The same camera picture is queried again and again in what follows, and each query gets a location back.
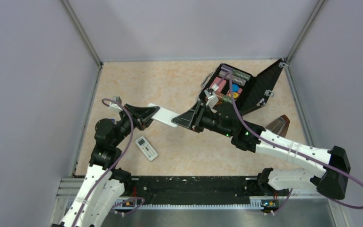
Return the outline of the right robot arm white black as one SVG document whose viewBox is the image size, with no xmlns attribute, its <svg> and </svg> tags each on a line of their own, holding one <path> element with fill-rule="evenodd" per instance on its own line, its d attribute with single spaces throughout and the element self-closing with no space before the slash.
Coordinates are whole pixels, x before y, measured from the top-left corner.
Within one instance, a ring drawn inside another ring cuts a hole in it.
<svg viewBox="0 0 363 227">
<path fill-rule="evenodd" d="M 316 148 L 286 139 L 245 121 L 231 103 L 222 103 L 213 112 L 203 102 L 197 101 L 172 122 L 197 133 L 207 129 L 225 135 L 240 150 L 274 156 L 299 166 L 286 172 L 265 169 L 258 180 L 259 191 L 264 195 L 271 195 L 275 190 L 304 188 L 314 189 L 335 200 L 346 196 L 351 167 L 344 148 Z"/>
</svg>

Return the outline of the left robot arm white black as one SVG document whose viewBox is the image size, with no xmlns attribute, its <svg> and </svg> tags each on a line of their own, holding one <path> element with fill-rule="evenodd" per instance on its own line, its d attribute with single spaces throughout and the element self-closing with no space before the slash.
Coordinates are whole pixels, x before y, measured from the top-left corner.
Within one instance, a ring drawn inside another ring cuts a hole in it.
<svg viewBox="0 0 363 227">
<path fill-rule="evenodd" d="M 160 107 L 112 103 L 120 110 L 120 120 L 103 118 L 95 124 L 95 146 L 83 183 L 64 217 L 52 224 L 54 227 L 100 227 L 115 202 L 132 191 L 131 173 L 116 166 L 129 149 L 134 130 L 146 129 Z"/>
</svg>

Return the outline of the white remote control with screen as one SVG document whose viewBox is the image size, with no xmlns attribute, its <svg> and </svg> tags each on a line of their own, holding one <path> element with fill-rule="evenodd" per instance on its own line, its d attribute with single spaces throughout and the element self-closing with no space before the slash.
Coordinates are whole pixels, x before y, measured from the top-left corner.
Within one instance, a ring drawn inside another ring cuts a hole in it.
<svg viewBox="0 0 363 227">
<path fill-rule="evenodd" d="M 149 161 L 153 161 L 158 157 L 158 153 L 145 137 L 141 136 L 136 139 L 135 143 Z"/>
</svg>

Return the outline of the pink card deck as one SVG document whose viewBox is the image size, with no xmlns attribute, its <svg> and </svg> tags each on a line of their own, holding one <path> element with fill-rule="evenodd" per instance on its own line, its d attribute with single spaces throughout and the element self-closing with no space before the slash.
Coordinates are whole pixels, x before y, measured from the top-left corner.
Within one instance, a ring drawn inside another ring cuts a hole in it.
<svg viewBox="0 0 363 227">
<path fill-rule="evenodd" d="M 209 88 L 214 89 L 215 85 L 217 85 L 217 90 L 216 92 L 222 92 L 223 88 L 226 85 L 226 80 L 225 79 L 221 79 L 220 77 L 216 77 L 212 84 L 209 86 Z"/>
</svg>

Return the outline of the blue dealer chip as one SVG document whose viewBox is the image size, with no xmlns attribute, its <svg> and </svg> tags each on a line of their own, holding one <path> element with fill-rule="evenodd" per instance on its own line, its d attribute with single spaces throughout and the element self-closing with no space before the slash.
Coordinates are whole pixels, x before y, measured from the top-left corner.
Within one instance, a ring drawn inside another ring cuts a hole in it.
<svg viewBox="0 0 363 227">
<path fill-rule="evenodd" d="M 238 92 L 240 89 L 240 87 L 237 84 L 232 84 L 232 91 L 233 92 Z"/>
</svg>

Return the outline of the black poker chip case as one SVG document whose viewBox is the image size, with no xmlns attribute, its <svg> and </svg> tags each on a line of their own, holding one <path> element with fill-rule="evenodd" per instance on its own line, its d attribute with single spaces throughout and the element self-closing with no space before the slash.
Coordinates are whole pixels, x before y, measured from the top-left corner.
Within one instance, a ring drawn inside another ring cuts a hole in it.
<svg viewBox="0 0 363 227">
<path fill-rule="evenodd" d="M 239 97 L 235 99 L 235 102 L 238 110 L 244 116 L 265 106 L 269 98 L 274 95 L 274 87 L 285 65 L 285 59 L 279 59 L 257 76 L 254 76 L 229 64 L 221 63 L 215 71 L 211 72 L 204 79 L 204 82 L 201 84 L 202 90 L 199 97 L 206 99 L 204 90 L 209 88 L 216 77 L 222 78 L 223 75 L 231 71 L 233 75 L 232 84 L 237 84 L 240 87 L 238 91 Z M 222 92 L 216 92 L 216 96 L 219 98 L 218 104 L 231 102 L 229 77 L 226 77 L 225 80 L 226 85 Z"/>
</svg>

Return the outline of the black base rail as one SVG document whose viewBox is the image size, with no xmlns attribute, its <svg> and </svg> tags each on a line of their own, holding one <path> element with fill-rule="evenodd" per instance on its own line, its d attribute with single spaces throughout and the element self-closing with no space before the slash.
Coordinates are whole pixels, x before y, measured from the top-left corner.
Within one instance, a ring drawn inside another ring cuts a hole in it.
<svg viewBox="0 0 363 227">
<path fill-rule="evenodd" d="M 123 198 L 142 197 L 144 205 L 249 205 L 254 197 L 277 199 L 276 191 L 255 176 L 132 176 Z"/>
</svg>

